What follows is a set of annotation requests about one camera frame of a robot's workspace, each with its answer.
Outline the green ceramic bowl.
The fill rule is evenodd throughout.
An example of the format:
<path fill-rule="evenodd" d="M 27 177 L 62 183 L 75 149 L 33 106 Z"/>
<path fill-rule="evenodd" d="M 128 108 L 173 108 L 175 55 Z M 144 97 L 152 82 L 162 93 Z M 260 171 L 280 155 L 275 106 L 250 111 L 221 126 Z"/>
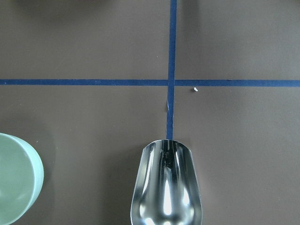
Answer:
<path fill-rule="evenodd" d="M 0 134 L 0 223 L 10 225 L 38 198 L 44 167 L 38 152 L 19 137 Z"/>

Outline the shiny metal ice scoop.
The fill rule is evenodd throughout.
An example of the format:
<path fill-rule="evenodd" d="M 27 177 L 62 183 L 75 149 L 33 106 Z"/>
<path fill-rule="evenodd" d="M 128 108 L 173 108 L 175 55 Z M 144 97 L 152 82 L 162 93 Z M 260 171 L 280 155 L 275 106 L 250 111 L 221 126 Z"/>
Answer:
<path fill-rule="evenodd" d="M 130 209 L 133 225 L 200 225 L 201 193 L 191 151 L 175 140 L 142 150 Z"/>

